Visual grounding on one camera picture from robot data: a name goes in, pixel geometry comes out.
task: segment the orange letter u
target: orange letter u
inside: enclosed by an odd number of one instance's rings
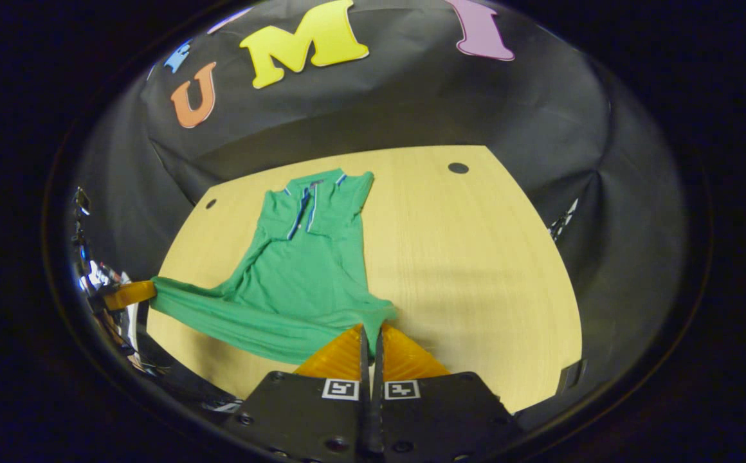
[[[216,67],[215,61],[205,65],[194,76],[202,89],[202,103],[198,108],[190,108],[190,100],[187,97],[190,81],[179,85],[179,88],[170,96],[176,108],[176,117],[179,118],[181,126],[186,129],[193,129],[202,123],[214,110],[216,104],[216,89],[214,88],[214,74],[212,74],[214,67]]]

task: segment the wooden table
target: wooden table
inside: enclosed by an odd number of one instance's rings
[[[453,173],[453,162],[469,171]],[[338,167],[376,176],[362,213],[365,266],[370,292],[399,310],[393,325],[450,371],[478,373],[511,412],[554,395],[561,369],[581,358],[576,299],[545,224],[484,146],[358,152],[217,185],[182,226],[159,275],[220,284],[250,245],[265,191]],[[190,370],[243,398],[267,372],[296,368],[157,311],[147,332]]]

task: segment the shirt sleeve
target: shirt sleeve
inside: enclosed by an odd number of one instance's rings
[[[371,172],[365,172],[356,177],[347,177],[344,182],[341,182],[341,188],[347,187],[347,190],[352,190],[350,212],[353,215],[361,213],[361,208],[364,207],[365,201],[367,201],[367,194],[370,193],[372,185],[373,173]]]

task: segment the yellow letter m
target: yellow letter m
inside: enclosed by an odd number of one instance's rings
[[[250,50],[250,58],[256,69],[253,87],[267,87],[284,77],[284,70],[274,66],[270,57],[278,59],[294,73],[302,71],[311,42],[316,49],[311,59],[315,66],[328,66],[367,56],[367,47],[356,42],[350,29],[347,9],[352,4],[352,0],[335,0],[314,6],[305,13],[296,34],[267,26],[244,38],[239,46]]]

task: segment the foam letter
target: foam letter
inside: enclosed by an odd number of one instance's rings
[[[179,66],[181,66],[182,62],[185,61],[185,58],[187,58],[187,53],[190,53],[190,41],[193,39],[190,39],[189,41],[186,41],[184,44],[180,45],[180,47],[173,52],[173,55],[170,55],[170,58],[165,61],[164,67],[170,66],[170,69],[173,70],[173,74],[176,73],[177,70],[179,70]]]
[[[274,66],[271,57],[294,73],[302,71],[311,42],[316,49],[311,59],[315,66],[353,61],[369,55],[367,47],[356,42],[350,29],[347,9],[352,4],[352,0],[335,0],[314,6],[305,13],[295,34],[267,26],[244,38],[239,46],[250,50],[256,70],[253,87],[267,87],[284,77],[284,70]]]
[[[232,23],[233,21],[237,20],[238,18],[243,17],[243,15],[246,15],[247,12],[249,12],[252,9],[253,9],[252,6],[250,8],[245,8],[245,9],[241,10],[240,12],[237,12],[235,14],[229,15],[229,17],[226,17],[226,18],[222,19],[221,21],[218,21],[218,23],[216,23],[215,26],[213,26],[210,29],[208,29],[208,35],[211,35],[213,32],[216,32],[217,30],[223,28],[224,26],[227,26],[227,24]]]
[[[456,48],[465,55],[512,61],[515,56],[502,44],[502,36],[493,20],[496,12],[470,0],[444,0],[453,6],[462,25],[464,38]]]
[[[202,123],[214,110],[216,104],[216,89],[214,88],[214,74],[212,74],[214,67],[216,67],[215,61],[205,65],[194,76],[202,89],[202,103],[198,108],[190,108],[190,99],[187,97],[190,81],[179,85],[179,88],[176,88],[176,91],[170,96],[173,106],[176,108],[176,117],[179,118],[181,126],[186,129],[193,129]]]

